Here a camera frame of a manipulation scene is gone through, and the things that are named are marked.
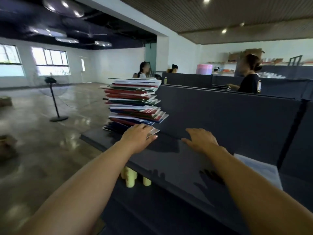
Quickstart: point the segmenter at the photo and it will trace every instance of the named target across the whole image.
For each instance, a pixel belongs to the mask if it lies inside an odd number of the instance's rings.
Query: standing fan
[[[60,72],[57,72],[60,75],[54,76],[50,73],[50,76],[38,76],[37,74],[34,76],[34,85],[39,88],[39,91],[47,96],[52,96],[55,111],[57,112],[56,117],[52,117],[50,121],[58,122],[68,119],[68,116],[60,116],[57,103],[55,101],[56,96],[60,96],[64,94],[68,89],[68,73],[65,72],[62,68],[60,68]]]

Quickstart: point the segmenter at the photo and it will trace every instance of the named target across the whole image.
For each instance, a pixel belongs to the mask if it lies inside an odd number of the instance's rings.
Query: black ceiling
[[[0,0],[0,37],[95,50],[142,47],[144,43],[156,42],[155,34],[84,4],[80,5],[85,11],[84,17],[69,18],[46,9],[42,0]],[[29,31],[30,26],[65,31],[68,37],[78,39],[80,43],[67,44],[56,41],[54,37],[34,34]],[[89,38],[86,34],[76,31],[107,35]],[[112,47],[85,45],[96,40],[111,42]]]

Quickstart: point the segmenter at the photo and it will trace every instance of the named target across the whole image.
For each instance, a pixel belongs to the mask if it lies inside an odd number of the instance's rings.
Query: hand
[[[131,150],[131,154],[140,153],[152,141],[157,139],[157,135],[151,135],[147,138],[152,129],[152,126],[136,124],[125,131],[119,142],[127,146]]]
[[[211,156],[218,150],[224,149],[218,145],[213,134],[203,128],[188,128],[186,131],[190,134],[191,141],[186,138],[182,138],[182,141],[188,144],[188,146],[190,146],[196,152]]]

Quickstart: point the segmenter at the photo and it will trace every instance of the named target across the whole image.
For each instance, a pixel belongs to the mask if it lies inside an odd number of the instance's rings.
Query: concrete floor
[[[0,107],[0,135],[16,138],[18,152],[0,163],[0,234],[18,230],[60,185],[100,154],[79,139],[81,132],[107,120],[109,109],[99,86],[69,86],[57,99],[60,114],[69,116],[63,122],[49,122],[56,115],[53,100],[38,89],[0,91],[13,102]]]

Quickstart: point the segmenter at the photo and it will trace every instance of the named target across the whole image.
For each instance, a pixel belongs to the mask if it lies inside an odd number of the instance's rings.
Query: white paper
[[[270,183],[276,186],[278,189],[283,189],[280,181],[280,176],[276,166],[260,162],[239,154],[234,154],[234,157],[242,161],[245,165],[250,167],[255,172],[259,173],[261,176],[265,177]]]

